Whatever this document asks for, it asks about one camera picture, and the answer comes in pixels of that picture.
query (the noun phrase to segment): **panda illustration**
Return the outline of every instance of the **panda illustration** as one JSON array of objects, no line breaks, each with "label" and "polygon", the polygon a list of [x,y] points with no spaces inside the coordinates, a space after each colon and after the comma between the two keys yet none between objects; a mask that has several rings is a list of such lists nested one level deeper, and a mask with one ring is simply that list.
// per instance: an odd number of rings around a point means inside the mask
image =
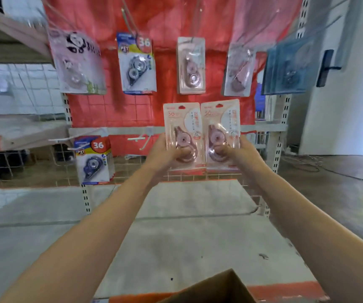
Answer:
[{"label": "panda illustration", "polygon": [[85,47],[85,40],[76,32],[72,32],[66,36],[66,48],[72,53],[83,53]]}]

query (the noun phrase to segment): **correction tape package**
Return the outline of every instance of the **correction tape package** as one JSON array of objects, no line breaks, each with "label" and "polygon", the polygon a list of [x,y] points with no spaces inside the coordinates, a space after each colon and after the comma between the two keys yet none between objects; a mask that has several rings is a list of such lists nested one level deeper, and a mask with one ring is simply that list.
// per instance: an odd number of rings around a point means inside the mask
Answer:
[{"label": "correction tape package", "polygon": [[199,103],[169,103],[163,105],[166,147],[189,147],[191,154],[178,158],[171,170],[205,168],[203,123]]},{"label": "correction tape package", "polygon": [[235,169],[230,160],[217,154],[214,148],[220,145],[239,148],[239,99],[202,103],[201,116],[207,170]]},{"label": "correction tape package", "polygon": [[76,168],[79,182],[84,185],[98,185],[113,178],[114,158],[110,139],[100,136],[82,136],[74,141]]},{"label": "correction tape package", "polygon": [[121,85],[126,94],[156,91],[156,68],[149,38],[117,33]]},{"label": "correction tape package", "polygon": [[305,92],[315,82],[317,62],[312,38],[278,43],[267,51],[262,95]]},{"label": "correction tape package", "polygon": [[205,93],[205,39],[179,37],[177,39],[177,92]]},{"label": "correction tape package", "polygon": [[106,94],[100,48],[94,40],[81,32],[51,28],[48,38],[61,92]]},{"label": "correction tape package", "polygon": [[224,96],[249,96],[256,54],[239,43],[231,43],[222,85]]}]

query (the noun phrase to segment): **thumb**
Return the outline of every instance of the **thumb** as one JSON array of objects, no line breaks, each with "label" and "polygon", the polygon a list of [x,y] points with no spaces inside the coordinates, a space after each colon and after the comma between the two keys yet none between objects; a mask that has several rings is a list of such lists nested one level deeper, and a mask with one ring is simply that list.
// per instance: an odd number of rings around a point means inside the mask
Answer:
[{"label": "thumb", "polygon": [[232,157],[233,155],[233,149],[227,145],[220,145],[217,147],[214,147],[215,153],[217,153],[218,155],[221,156],[226,156],[226,157]]},{"label": "thumb", "polygon": [[183,147],[183,148],[179,148],[179,149],[174,149],[172,156],[173,156],[173,159],[176,159],[176,158],[188,156],[189,154],[191,154],[191,152],[192,152],[192,149],[190,147]]}]

